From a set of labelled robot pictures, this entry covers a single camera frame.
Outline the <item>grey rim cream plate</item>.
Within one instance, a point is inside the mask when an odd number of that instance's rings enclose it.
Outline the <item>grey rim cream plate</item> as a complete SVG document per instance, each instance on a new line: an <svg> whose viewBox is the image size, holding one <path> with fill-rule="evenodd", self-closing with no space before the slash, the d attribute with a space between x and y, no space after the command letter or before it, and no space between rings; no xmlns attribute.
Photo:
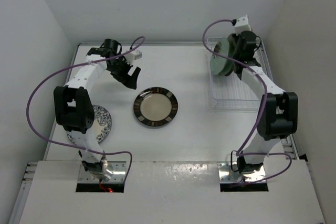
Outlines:
<svg viewBox="0 0 336 224"><path fill-rule="evenodd" d="M234 58L235 50L236 50L236 46L238 42L238 35L232 33L228 36L227 40L229 43L229 51L227 53L227 57ZM224 73L222 73L222 75L228 77L234 71L234 66L235 66L235 62L227 59L224 64L224 69L223 69Z"/></svg>

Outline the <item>teal floral plate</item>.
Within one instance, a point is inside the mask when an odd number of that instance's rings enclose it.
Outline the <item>teal floral plate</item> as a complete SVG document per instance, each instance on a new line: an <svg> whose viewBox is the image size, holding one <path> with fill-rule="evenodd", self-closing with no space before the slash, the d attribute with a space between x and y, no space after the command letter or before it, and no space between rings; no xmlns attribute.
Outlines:
<svg viewBox="0 0 336 224"><path fill-rule="evenodd" d="M225 60L221 60L220 58L223 57L224 59L227 59L227 57L219 54L222 46L228 46L227 38L222 38L221 40L219 40L213 49L214 54L212 54L211 56L210 68L212 75L215 76L219 75L224 66Z"/></svg>
<svg viewBox="0 0 336 224"><path fill-rule="evenodd" d="M221 50L219 52L220 55L225 56L227 58L232 58L234 53L234 45L231 41L228 42L228 46L221 47ZM232 72L233 62L228 59L224 59L221 57L221 60L225 60L223 69L219 73L220 76L229 76Z"/></svg>

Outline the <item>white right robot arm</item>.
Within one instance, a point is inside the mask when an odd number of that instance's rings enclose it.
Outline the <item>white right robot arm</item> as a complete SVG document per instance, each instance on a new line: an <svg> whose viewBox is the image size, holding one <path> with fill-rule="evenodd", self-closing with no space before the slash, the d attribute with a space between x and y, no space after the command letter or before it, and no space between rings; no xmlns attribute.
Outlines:
<svg viewBox="0 0 336 224"><path fill-rule="evenodd" d="M278 87L255 59L257 35L242 31L234 51L234 73L248 85L260 101L256 122L247 139L236 152L240 174L251 173L264 164L264 159L280 140L297 130L298 96Z"/></svg>

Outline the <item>blue white floral plate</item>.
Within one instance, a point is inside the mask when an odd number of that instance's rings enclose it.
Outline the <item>blue white floral plate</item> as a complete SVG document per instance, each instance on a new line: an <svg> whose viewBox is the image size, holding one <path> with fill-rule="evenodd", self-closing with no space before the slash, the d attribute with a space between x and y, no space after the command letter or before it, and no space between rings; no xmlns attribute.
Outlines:
<svg viewBox="0 0 336 224"><path fill-rule="evenodd" d="M100 105L93 105L92 107L95 117L89 130L94 134L97 143L100 144L111 132L112 116L106 108Z"/></svg>

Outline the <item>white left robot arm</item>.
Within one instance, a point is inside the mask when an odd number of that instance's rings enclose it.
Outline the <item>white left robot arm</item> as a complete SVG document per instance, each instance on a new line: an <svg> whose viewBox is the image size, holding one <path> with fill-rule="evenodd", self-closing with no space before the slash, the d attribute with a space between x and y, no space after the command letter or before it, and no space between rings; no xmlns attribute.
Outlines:
<svg viewBox="0 0 336 224"><path fill-rule="evenodd" d="M91 48L82 66L75 76L63 87L54 89L54 105L57 124L72 134L78 147L84 170L101 182L112 178L113 169L100 147L92 129L95 117L90 100L90 91L103 72L110 74L125 87L136 89L141 69L135 68L129 74L132 63L142 54L137 49L123 55L119 42L106 39L101 47Z"/></svg>

